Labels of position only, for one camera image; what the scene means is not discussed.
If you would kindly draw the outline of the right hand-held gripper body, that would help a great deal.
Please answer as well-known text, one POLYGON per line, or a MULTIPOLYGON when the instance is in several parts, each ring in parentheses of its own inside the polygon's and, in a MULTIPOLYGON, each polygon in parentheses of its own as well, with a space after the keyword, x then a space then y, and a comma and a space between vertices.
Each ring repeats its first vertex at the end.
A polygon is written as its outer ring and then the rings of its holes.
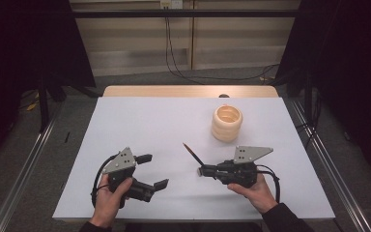
POLYGON ((237 146, 232 159, 217 166, 217 179, 223 185, 238 184, 247 189, 257 182, 257 159, 271 153, 270 147, 237 146))

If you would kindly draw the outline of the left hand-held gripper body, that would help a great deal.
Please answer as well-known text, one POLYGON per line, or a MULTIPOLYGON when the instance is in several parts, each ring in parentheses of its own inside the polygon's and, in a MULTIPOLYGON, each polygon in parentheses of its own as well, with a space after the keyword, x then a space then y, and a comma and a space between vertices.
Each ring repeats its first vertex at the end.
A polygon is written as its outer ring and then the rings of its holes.
POLYGON ((132 153, 130 147, 126 147, 117 155, 114 155, 102 169, 102 173, 108 175, 108 183, 106 186, 111 192, 114 192, 126 178, 132 179, 130 188, 121 199, 120 209, 125 206, 127 198, 150 202, 156 192, 154 186, 138 182, 133 177, 137 165, 134 161, 134 157, 135 155, 132 153))

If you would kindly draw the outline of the beige ribbed holder cup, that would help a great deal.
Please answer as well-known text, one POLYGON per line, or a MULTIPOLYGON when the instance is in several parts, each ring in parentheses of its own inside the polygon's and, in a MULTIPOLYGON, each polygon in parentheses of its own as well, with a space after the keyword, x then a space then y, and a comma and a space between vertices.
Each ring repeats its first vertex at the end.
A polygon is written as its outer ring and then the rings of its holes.
POLYGON ((235 140, 243 123, 243 114, 232 105, 224 104, 218 107, 212 118, 212 135, 219 141, 235 140))

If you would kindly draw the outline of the person's right hand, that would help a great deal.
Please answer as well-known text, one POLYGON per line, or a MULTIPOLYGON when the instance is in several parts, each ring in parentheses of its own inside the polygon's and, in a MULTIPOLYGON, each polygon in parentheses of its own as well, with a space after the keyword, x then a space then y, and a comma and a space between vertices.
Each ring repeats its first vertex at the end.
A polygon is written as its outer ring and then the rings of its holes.
POLYGON ((234 183, 229 184, 227 188, 247 198, 251 205, 262 215, 277 205, 262 174, 257 175, 257 182, 250 188, 234 183))

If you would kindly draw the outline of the person's left hand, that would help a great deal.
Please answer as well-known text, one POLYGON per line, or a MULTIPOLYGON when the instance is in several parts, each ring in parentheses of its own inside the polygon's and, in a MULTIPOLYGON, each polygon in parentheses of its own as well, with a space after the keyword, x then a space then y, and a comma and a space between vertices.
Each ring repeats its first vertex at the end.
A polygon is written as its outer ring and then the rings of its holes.
POLYGON ((106 186, 108 175, 102 175, 99 183, 96 206, 93 216, 89 222, 93 225, 106 229, 111 228, 115 217, 120 209, 120 202, 123 195, 128 191, 132 184, 131 178, 126 178, 114 192, 111 192, 106 186))

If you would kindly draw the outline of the white table sheet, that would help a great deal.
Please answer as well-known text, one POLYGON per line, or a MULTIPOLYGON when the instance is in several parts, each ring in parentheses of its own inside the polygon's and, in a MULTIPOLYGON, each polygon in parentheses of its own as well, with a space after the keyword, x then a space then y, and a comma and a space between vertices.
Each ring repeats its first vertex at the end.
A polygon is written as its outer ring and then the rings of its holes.
POLYGON ((234 156, 237 146, 270 147, 260 158, 280 180, 282 203, 299 218, 333 218, 334 212, 281 98, 112 98, 98 100, 71 174, 53 214, 63 221, 89 218, 95 176, 110 156, 130 147, 152 161, 137 166, 135 178, 147 184, 168 179, 150 202, 131 199, 118 217, 126 221, 250 221, 259 213, 248 200, 218 180, 199 177, 200 164, 234 156), (214 111, 221 105, 243 114, 238 137, 222 142, 212 135, 214 111))

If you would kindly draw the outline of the black metal stand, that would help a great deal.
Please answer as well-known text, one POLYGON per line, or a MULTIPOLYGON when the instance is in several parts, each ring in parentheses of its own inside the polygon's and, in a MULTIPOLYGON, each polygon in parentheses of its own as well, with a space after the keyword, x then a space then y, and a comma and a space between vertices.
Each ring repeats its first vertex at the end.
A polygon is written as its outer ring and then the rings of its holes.
POLYGON ((42 74, 39 79, 38 87, 41 111, 40 132, 44 132, 48 128, 50 122, 47 95, 50 95, 50 97, 56 102, 63 102, 67 97, 66 92, 63 90, 64 86, 70 86, 72 89, 88 96, 89 98, 100 97, 99 93, 89 90, 87 87, 78 84, 76 81, 60 76, 59 74, 53 72, 51 74, 42 74))
POLYGON ((311 72, 306 73, 306 83, 304 87, 304 113, 308 127, 313 127, 312 119, 312 77, 311 72))

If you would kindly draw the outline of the dark curtain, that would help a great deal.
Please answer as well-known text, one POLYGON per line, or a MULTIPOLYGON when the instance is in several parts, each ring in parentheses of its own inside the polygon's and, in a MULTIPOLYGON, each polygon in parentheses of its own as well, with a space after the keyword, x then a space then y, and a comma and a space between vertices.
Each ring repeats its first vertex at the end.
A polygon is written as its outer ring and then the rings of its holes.
POLYGON ((25 91, 69 84, 96 85, 70 0, 0 0, 0 145, 25 91))
POLYGON ((300 0, 276 78, 317 88, 371 165, 371 0, 300 0))

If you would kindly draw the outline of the black horizontal bar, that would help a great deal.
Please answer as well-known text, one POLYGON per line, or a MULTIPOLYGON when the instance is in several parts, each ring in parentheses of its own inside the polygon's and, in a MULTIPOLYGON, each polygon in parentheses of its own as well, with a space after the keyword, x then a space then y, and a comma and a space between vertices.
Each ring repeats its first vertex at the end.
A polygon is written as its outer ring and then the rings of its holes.
POLYGON ((296 17, 298 10, 140 10, 73 11, 76 18, 117 17, 296 17))

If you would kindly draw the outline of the aluminium floor rail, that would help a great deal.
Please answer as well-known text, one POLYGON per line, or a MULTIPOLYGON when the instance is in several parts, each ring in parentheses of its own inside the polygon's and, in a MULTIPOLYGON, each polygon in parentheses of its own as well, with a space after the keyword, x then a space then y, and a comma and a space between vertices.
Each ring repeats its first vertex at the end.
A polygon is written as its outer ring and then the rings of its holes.
POLYGON ((36 167, 36 164, 43 152, 43 149, 47 143, 48 138, 54 128, 54 125, 59 117, 59 114, 63 108, 63 104, 59 103, 54 107, 54 111, 50 114, 48 124, 45 126, 42 132, 38 134, 38 137, 28 154, 26 162, 23 164, 22 169, 14 184, 11 187, 8 195, 4 199, 0 206, 0 232, 5 232, 8 224, 14 214, 14 210, 20 201, 22 193, 32 176, 32 173, 36 167))
POLYGON ((316 151, 322 165, 324 166, 324 169, 327 171, 330 181, 332 182, 335 191, 342 201, 342 204, 351 218, 357 232, 371 232, 371 226, 368 223, 364 212, 361 210, 359 204, 340 175, 337 167, 328 153, 328 150, 326 149, 325 144, 321 140, 316 130, 312 127, 308 127, 303 106, 299 101, 294 101, 292 106, 295 109, 300 121, 304 123, 304 130, 306 131, 306 134, 312 143, 312 147, 316 151))

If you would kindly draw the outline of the white wall socket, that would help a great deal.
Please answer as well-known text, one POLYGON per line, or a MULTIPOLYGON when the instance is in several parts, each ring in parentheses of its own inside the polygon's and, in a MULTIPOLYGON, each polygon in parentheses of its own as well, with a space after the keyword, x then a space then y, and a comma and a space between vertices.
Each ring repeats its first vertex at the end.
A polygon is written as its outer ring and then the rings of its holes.
POLYGON ((181 10, 183 8, 183 0, 160 0, 160 7, 164 10, 181 10))

